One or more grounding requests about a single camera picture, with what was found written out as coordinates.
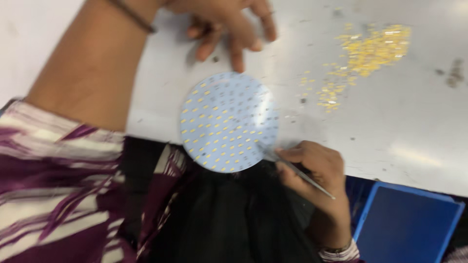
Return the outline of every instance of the circular led board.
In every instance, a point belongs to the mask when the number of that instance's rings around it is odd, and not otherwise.
[[[244,74],[220,73],[197,84],[180,114],[183,146],[198,164],[220,173],[261,159],[258,141],[273,146],[279,110],[268,88]]]

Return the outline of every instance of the purple patterned garment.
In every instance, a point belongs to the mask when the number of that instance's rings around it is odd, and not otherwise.
[[[16,101],[0,117],[0,262],[134,263],[170,216],[167,195],[185,155],[163,151],[145,207],[138,252],[118,236],[124,134],[89,127]],[[358,262],[353,242],[326,262]]]

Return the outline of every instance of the person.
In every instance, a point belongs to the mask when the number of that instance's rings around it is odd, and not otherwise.
[[[308,141],[278,154],[312,171],[336,200],[281,162],[271,173],[267,162],[256,165],[258,176],[214,175],[167,145],[151,168],[138,244],[122,238],[128,177],[118,165],[145,22],[161,7],[193,14],[199,60],[226,28],[239,72],[242,49],[262,49],[241,10],[261,18],[269,40],[276,31],[265,0],[121,4],[85,1],[26,98],[2,110],[0,262],[358,262],[343,160]],[[316,207],[308,226],[291,216],[288,189]]]

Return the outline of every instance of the work surface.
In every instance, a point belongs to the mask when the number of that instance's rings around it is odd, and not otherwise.
[[[0,3],[0,103],[26,94],[80,5]],[[273,6],[279,38],[260,53],[245,51],[245,63],[246,74],[269,87],[281,107],[278,145],[316,141],[341,152],[348,175],[468,196],[468,86],[460,77],[468,59],[468,1],[277,0]],[[149,37],[139,66],[129,134],[180,143],[188,91],[231,70],[223,45],[195,62],[188,21],[161,11],[154,22],[159,32]],[[319,95],[300,83],[315,79],[310,87],[320,89],[329,71],[323,64],[346,62],[335,39],[346,23],[363,34],[369,23],[410,26],[409,49],[394,65],[355,80],[341,106],[327,113],[317,105]]]

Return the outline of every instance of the blue plastic bin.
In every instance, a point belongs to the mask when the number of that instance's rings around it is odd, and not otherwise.
[[[354,231],[368,263],[438,263],[465,208],[451,197],[377,182]]]

